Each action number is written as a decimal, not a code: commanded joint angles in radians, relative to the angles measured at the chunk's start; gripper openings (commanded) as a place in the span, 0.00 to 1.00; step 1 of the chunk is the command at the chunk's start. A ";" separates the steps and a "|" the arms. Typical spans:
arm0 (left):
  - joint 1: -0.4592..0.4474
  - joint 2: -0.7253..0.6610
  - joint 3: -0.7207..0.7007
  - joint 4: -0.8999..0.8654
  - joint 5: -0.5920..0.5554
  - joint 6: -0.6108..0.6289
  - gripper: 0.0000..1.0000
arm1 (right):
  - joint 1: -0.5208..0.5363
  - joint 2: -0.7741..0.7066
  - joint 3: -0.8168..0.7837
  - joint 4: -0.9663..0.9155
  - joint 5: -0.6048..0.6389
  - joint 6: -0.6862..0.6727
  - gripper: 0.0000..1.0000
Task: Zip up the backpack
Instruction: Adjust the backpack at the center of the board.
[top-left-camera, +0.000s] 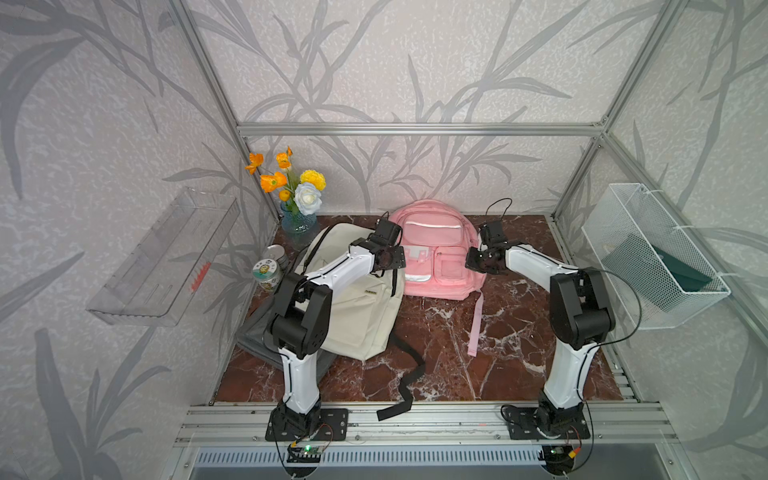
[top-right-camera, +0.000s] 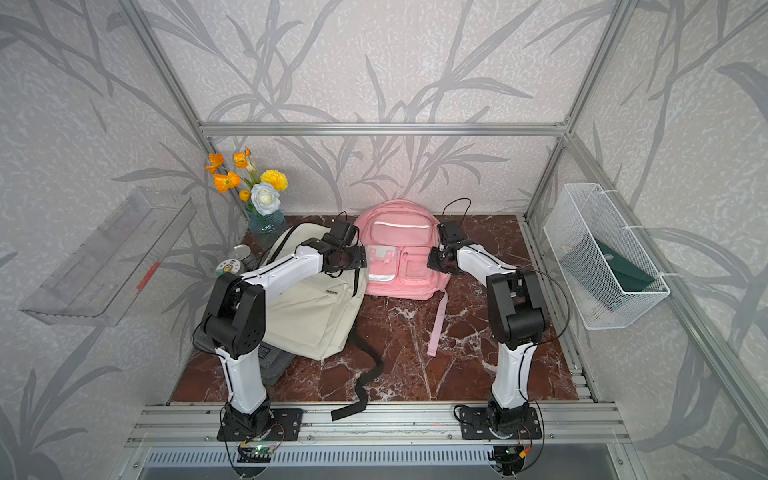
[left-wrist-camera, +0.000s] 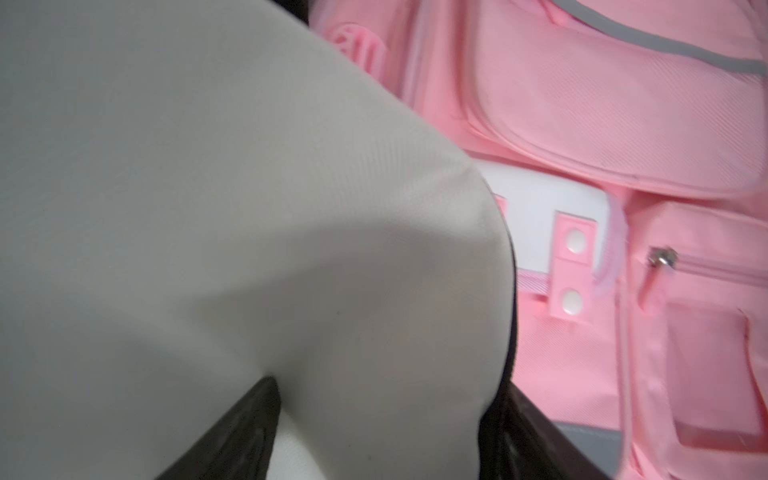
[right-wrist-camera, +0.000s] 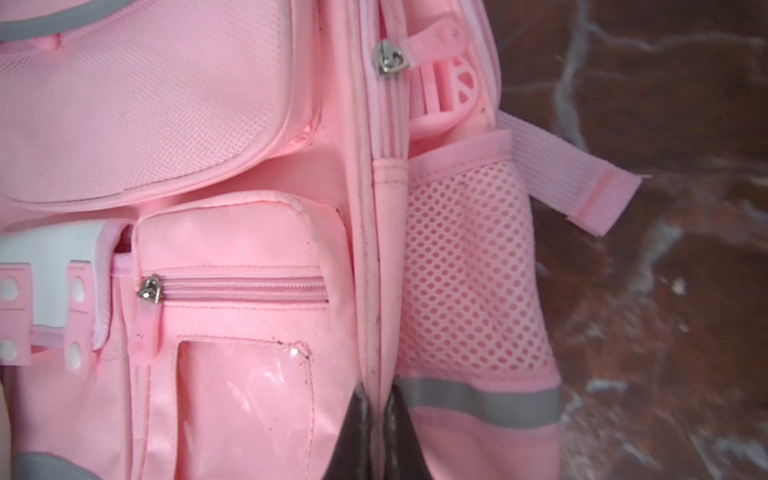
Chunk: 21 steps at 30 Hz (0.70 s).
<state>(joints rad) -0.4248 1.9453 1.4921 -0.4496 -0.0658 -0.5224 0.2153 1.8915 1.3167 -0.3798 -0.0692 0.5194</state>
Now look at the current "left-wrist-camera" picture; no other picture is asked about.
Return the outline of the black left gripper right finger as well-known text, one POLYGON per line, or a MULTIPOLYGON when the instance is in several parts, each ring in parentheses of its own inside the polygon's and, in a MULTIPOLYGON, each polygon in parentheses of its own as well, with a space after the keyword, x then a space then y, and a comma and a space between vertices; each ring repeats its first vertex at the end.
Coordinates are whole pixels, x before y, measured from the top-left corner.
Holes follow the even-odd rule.
POLYGON ((485 413, 487 479, 605 479, 514 384, 485 413))

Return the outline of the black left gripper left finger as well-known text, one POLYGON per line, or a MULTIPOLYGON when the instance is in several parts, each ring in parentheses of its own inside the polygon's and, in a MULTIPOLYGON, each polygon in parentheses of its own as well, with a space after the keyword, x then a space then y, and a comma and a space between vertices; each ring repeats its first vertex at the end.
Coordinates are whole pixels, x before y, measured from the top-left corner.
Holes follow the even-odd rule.
POLYGON ((280 413, 276 379, 260 379, 158 479, 265 480, 280 413))

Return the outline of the beige backpack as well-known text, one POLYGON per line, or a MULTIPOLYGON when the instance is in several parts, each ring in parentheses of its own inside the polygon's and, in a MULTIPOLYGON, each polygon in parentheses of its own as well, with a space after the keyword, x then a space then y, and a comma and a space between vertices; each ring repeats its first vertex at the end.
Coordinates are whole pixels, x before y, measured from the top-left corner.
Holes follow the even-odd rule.
POLYGON ((512 242, 268 1, 1 5, 1 475, 156 479, 260 379, 266 479, 487 479, 512 242))

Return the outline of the pink backpack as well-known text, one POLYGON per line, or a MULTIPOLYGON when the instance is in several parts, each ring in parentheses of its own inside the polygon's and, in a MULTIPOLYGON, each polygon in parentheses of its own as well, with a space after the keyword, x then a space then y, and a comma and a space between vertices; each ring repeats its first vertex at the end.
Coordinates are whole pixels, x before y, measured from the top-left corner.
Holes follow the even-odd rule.
POLYGON ((514 384, 605 479, 767 475, 767 5, 314 1, 476 162, 514 384))

